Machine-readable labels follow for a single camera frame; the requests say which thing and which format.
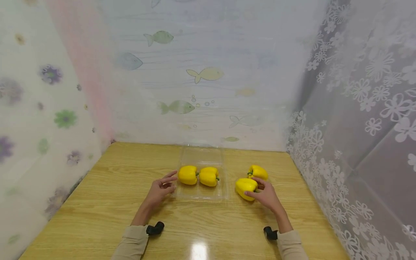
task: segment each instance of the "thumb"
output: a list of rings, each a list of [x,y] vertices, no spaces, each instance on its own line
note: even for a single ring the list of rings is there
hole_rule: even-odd
[[[259,196],[259,193],[252,192],[252,191],[245,191],[244,195],[257,199]]]
[[[176,189],[176,186],[175,185],[172,185],[170,187],[167,187],[166,189],[163,189],[163,194],[164,195],[167,195],[169,193],[173,193],[175,191],[175,189]]]

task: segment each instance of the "sleeve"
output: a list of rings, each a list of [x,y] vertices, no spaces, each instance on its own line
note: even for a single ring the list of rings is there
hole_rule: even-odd
[[[111,260],[139,260],[146,249],[149,235],[146,226],[129,226]]]
[[[287,233],[277,234],[277,246],[282,260],[308,260],[308,256],[302,247],[299,233],[292,230]]]

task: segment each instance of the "clear plastic container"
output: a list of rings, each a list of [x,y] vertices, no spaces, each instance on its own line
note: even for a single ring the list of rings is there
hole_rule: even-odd
[[[197,172],[205,167],[218,169],[217,186],[208,187],[198,182],[195,185],[186,185],[176,181],[176,190],[173,194],[177,198],[223,201],[228,199],[227,176],[223,164],[223,149],[205,144],[186,144],[182,146],[179,158],[178,171],[182,166],[193,165]]]

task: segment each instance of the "yellow bell pepper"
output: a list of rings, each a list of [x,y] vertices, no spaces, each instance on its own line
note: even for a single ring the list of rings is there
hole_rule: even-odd
[[[178,172],[178,180],[183,184],[194,185],[198,182],[196,167],[192,165],[182,167]]]
[[[209,187],[217,186],[218,170],[215,167],[205,167],[199,172],[199,182]]]
[[[266,170],[261,168],[258,165],[252,165],[247,175],[250,179],[251,177],[257,177],[257,178],[267,181],[267,178],[268,178]]]
[[[237,191],[238,195],[240,195],[243,199],[248,201],[253,201],[254,198],[249,197],[244,194],[245,191],[252,191],[254,192],[257,189],[257,182],[252,179],[248,178],[241,178],[235,183],[235,190]]]

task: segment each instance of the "white lace curtain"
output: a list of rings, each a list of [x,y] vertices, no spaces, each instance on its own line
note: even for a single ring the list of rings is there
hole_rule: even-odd
[[[333,0],[287,146],[351,259],[416,259],[416,2]]]

